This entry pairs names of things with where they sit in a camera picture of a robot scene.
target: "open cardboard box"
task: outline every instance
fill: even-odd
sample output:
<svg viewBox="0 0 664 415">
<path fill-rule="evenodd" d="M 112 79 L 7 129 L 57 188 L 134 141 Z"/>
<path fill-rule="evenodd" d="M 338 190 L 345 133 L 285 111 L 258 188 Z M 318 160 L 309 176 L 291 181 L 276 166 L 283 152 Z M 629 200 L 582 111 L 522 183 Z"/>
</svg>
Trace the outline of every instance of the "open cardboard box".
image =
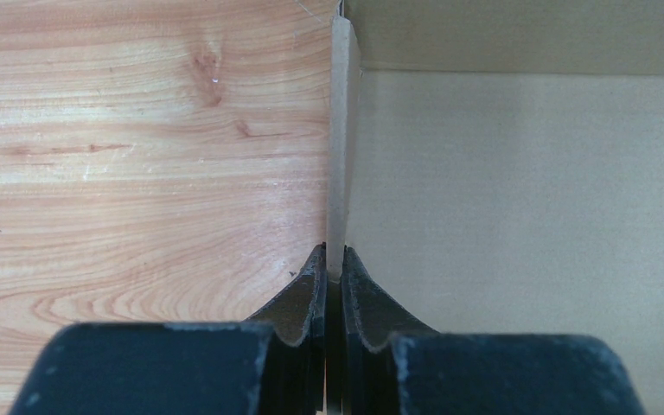
<svg viewBox="0 0 664 415">
<path fill-rule="evenodd" d="M 340 14 L 330 271 L 347 242 L 435 329 L 600 337 L 664 413 L 664 2 Z"/>
</svg>

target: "wooden table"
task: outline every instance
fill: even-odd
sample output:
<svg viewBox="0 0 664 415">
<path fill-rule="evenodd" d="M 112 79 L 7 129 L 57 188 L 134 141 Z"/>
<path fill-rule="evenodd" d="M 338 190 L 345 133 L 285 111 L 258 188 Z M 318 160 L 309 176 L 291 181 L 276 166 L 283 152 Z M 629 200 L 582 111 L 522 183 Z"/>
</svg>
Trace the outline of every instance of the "wooden table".
<svg viewBox="0 0 664 415">
<path fill-rule="evenodd" d="M 0 0 L 0 413 L 78 321 L 242 319 L 323 239 L 331 0 Z"/>
</svg>

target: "wood grain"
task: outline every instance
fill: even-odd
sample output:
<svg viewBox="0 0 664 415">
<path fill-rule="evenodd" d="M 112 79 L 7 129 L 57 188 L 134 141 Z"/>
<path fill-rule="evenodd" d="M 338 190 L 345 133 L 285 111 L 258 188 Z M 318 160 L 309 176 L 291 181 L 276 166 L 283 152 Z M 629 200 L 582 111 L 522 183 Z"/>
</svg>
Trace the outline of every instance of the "wood grain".
<svg viewBox="0 0 664 415">
<path fill-rule="evenodd" d="M 323 239 L 334 2 L 0 1 L 0 413 L 71 322 L 231 320 Z"/>
</svg>

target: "brown cardboard panel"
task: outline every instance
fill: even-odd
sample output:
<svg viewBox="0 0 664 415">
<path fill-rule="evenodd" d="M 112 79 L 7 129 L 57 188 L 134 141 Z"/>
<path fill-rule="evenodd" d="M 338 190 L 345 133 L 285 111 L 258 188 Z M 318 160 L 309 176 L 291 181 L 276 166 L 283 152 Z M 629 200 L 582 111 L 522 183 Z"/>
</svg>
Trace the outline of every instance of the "brown cardboard panel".
<svg viewBox="0 0 664 415">
<path fill-rule="evenodd" d="M 664 413 L 664 78 L 365 72 L 348 243 L 433 327 L 584 333 Z"/>
<path fill-rule="evenodd" d="M 336 16 L 332 20 L 327 196 L 327 268 L 332 278 L 342 273 L 360 76 L 360 50 L 352 24 Z"/>
<path fill-rule="evenodd" d="M 664 1 L 347 0 L 362 66 L 664 75 Z"/>
</svg>

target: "light wood tabletop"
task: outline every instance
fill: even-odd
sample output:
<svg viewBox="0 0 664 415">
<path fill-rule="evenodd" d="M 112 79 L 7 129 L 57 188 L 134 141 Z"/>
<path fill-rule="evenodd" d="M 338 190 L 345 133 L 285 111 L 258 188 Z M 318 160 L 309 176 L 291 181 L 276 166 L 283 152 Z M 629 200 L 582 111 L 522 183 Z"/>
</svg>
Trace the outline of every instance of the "light wood tabletop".
<svg viewBox="0 0 664 415">
<path fill-rule="evenodd" d="M 329 0 L 0 0 L 0 413 L 61 327 L 243 319 L 322 241 Z"/>
</svg>

